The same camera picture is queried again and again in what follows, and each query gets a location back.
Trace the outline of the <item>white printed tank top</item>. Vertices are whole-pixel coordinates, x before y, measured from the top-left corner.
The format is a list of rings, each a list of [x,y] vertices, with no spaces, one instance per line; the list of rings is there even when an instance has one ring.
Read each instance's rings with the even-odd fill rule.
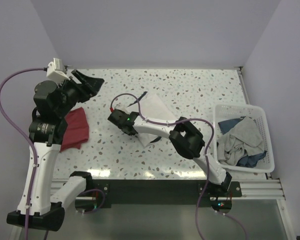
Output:
[[[133,128],[137,131],[137,137],[143,147],[148,147],[158,137],[168,139],[173,123],[177,117],[168,109],[164,102],[155,93],[146,92],[139,98],[139,102],[129,105],[126,109],[131,112],[141,113],[144,118],[138,116]]]

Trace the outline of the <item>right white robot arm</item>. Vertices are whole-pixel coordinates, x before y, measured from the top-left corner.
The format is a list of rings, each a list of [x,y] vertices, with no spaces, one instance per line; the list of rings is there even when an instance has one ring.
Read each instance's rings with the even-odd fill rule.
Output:
[[[232,176],[208,153],[215,134],[214,127],[208,121],[202,120],[211,127],[211,137],[205,142],[203,134],[192,124],[192,121],[200,121],[199,118],[180,117],[178,120],[163,121],[142,117],[139,112],[126,113],[113,108],[110,111],[108,120],[129,136],[151,134],[170,140],[181,157],[195,161],[206,173],[217,196],[223,197],[231,190]]]

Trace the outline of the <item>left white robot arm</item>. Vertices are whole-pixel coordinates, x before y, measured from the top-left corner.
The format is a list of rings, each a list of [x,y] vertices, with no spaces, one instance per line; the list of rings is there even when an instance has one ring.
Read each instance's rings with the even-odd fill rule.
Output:
[[[34,88],[32,122],[25,139],[29,143],[29,166],[24,191],[15,211],[6,222],[25,229],[58,231],[66,209],[80,194],[94,190],[92,175],[74,171],[67,182],[51,194],[55,162],[67,129],[66,116],[77,103],[97,95],[104,79],[89,77],[73,70],[61,82],[45,80]]]

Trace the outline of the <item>folded dark red tank top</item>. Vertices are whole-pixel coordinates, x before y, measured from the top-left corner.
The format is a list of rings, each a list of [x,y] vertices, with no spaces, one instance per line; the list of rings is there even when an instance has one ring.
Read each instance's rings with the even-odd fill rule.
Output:
[[[89,124],[85,110],[80,107],[70,111],[65,117],[67,128],[63,136],[60,152],[68,149],[81,149],[89,140]]]

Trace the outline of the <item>white plastic laundry basket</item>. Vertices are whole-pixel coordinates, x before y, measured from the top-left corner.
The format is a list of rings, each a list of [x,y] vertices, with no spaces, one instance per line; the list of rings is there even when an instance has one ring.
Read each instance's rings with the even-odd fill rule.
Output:
[[[213,109],[213,156],[224,169],[271,173],[275,169],[265,111],[249,104],[218,103]]]

